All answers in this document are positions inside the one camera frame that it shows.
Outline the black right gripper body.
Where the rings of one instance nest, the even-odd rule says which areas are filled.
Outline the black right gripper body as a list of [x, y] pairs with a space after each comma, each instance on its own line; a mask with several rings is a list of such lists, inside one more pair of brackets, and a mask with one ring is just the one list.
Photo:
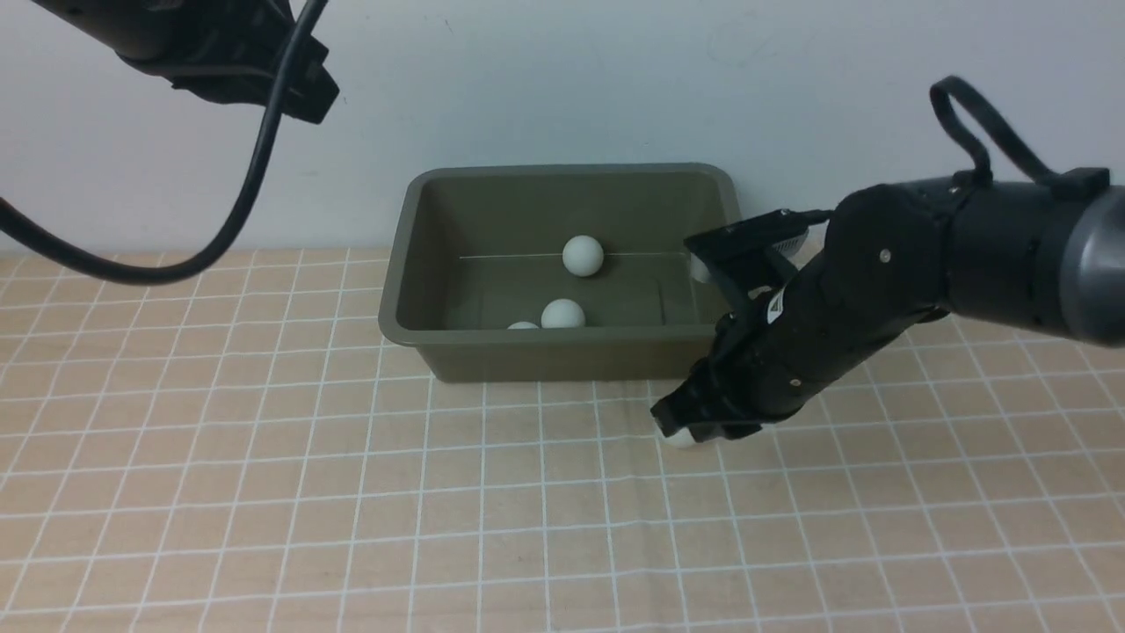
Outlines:
[[888, 250], [819, 253], [716, 326], [706, 415], [788, 419], [904, 331], [943, 319], [939, 291], [935, 269], [909, 270]]

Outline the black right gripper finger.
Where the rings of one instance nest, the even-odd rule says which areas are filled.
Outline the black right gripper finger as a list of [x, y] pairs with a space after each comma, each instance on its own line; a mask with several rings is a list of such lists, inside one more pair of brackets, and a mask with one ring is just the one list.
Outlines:
[[758, 385], [742, 377], [691, 374], [650, 406], [664, 438], [742, 440], [788, 421], [792, 409], [777, 408]]

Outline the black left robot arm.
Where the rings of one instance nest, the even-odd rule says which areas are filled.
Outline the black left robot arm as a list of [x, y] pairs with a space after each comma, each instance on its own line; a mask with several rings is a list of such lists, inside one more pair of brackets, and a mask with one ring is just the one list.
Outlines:
[[296, 29], [289, 1], [40, 1], [40, 8], [208, 103], [266, 106]]

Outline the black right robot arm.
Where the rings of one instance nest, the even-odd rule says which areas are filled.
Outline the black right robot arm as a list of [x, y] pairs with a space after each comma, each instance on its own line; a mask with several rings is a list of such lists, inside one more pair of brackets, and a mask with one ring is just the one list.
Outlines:
[[731, 310], [655, 404], [680, 444], [788, 421], [904, 331], [961, 317], [1120, 349], [1120, 186], [954, 178], [872, 186], [831, 211], [780, 211], [686, 239]]

